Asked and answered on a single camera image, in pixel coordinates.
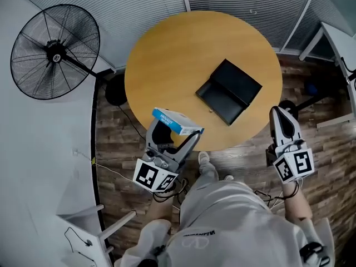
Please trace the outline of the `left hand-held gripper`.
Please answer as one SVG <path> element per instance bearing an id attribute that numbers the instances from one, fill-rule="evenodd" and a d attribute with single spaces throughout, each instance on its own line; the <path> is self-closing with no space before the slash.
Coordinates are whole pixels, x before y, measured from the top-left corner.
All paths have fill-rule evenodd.
<path id="1" fill-rule="evenodd" d="M 143 157 L 137 160 L 132 180 L 148 191 L 167 191 L 173 186 L 201 135 L 199 132 L 190 134 L 177 148 L 171 133 L 171 129 L 158 119 L 154 119 L 147 130 L 147 147 Z"/>

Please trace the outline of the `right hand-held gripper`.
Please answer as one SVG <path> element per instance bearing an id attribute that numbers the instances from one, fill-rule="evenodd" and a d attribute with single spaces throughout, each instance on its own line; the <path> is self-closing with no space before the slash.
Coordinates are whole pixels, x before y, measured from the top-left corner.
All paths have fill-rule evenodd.
<path id="1" fill-rule="evenodd" d="M 266 164 L 274 167 L 282 183 L 298 181 L 314 173 L 312 150 L 304 140 L 298 140 L 300 126 L 292 114 L 281 107 L 272 107 L 270 133 L 274 144 L 266 150 Z"/>

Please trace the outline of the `blue white packet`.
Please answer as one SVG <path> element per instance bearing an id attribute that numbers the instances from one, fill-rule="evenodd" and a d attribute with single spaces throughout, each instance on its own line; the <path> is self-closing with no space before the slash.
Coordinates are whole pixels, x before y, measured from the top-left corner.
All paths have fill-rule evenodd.
<path id="1" fill-rule="evenodd" d="M 155 107 L 152 115 L 180 136 L 188 136 L 196 131 L 200 134 L 204 132 L 203 127 L 197 125 L 193 120 L 179 112 Z"/>

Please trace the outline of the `black drawer box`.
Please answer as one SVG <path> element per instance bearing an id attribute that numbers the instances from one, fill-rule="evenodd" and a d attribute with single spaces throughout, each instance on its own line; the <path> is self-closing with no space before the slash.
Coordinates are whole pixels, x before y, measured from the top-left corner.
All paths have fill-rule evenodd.
<path id="1" fill-rule="evenodd" d="M 251 105 L 262 87 L 239 67 L 224 59 L 196 91 L 196 95 L 230 126 Z"/>

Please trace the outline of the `person's right forearm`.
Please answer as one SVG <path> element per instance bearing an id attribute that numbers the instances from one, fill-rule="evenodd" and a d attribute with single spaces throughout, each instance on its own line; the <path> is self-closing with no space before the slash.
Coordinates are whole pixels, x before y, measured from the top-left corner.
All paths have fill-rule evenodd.
<path id="1" fill-rule="evenodd" d="M 287 220 L 304 220 L 304 219 L 312 219 L 313 213 L 310 208 L 308 201 L 306 200 L 301 188 L 298 188 L 295 192 L 295 188 L 297 187 L 297 182 L 290 182 L 287 184 L 282 184 L 282 192 L 283 197 L 292 196 L 286 200 L 284 200 L 285 206 L 285 217 Z"/>

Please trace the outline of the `person's left forearm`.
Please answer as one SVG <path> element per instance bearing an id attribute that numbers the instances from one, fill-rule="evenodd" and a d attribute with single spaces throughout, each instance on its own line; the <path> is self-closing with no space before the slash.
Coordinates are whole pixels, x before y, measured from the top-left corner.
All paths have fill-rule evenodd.
<path id="1" fill-rule="evenodd" d="M 157 202 L 152 200 L 150 207 L 145 215 L 142 226 L 146 226 L 148 223 L 154 220 L 167 220 L 171 222 L 172 220 L 172 210 L 173 210 L 174 199 L 171 197 L 163 202 Z"/>

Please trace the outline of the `black electric scooter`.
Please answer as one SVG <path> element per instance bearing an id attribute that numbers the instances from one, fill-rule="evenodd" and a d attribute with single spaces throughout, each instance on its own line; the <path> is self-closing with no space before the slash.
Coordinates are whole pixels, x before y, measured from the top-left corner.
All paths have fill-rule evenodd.
<path id="1" fill-rule="evenodd" d="M 345 78 L 345 81 L 343 82 L 343 86 L 346 86 L 346 84 L 351 84 L 351 82 L 353 80 L 356 80 L 356 68 L 351 70 L 348 68 L 346 62 L 345 62 L 345 59 L 344 57 L 341 57 L 340 60 L 342 61 L 342 64 L 343 66 L 345 67 L 345 69 L 351 73 L 350 76 L 347 76 Z M 281 103 L 279 103 L 279 107 L 285 109 L 287 112 L 289 112 L 296 120 L 298 119 L 299 117 L 299 111 L 321 101 L 322 99 L 326 98 L 326 97 L 329 97 L 330 95 L 332 95 L 336 89 L 335 88 L 329 88 L 329 89 L 325 89 L 324 91 L 322 92 L 319 92 L 318 94 L 316 94 L 315 96 L 313 96 L 312 98 L 308 99 L 307 101 L 299 104 L 299 105 L 296 105 L 295 103 L 289 101 L 289 100 L 283 100 L 281 101 Z"/>

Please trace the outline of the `person's left leg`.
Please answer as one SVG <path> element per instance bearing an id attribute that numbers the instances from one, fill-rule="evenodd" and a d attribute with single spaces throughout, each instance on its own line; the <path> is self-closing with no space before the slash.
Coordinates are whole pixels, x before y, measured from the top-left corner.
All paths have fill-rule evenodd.
<path id="1" fill-rule="evenodd" d="M 198 188 L 205 187 L 208 184 L 218 182 L 219 175 L 215 166 L 208 160 L 203 160 L 199 167 L 200 176 L 196 180 Z"/>

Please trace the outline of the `person's white shirt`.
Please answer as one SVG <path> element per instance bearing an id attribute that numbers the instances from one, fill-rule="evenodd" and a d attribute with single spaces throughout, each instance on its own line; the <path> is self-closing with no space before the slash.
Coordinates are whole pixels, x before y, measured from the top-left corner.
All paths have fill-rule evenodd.
<path id="1" fill-rule="evenodd" d="M 154 220 L 115 267 L 334 267 L 327 219 L 289 221 L 251 188 L 218 181 L 194 187 L 181 205 L 180 227 Z"/>

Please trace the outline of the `black standing fan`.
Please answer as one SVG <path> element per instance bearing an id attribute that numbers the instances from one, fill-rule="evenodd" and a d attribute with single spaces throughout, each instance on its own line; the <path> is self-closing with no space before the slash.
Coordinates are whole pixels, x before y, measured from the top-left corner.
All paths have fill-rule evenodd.
<path id="1" fill-rule="evenodd" d="M 14 42 L 13 81 L 30 98 L 52 100 L 91 75 L 104 85 L 108 103 L 121 106 L 127 101 L 124 74 L 93 71 L 100 45 L 100 30 L 90 12 L 72 4 L 48 7 L 26 23 Z"/>

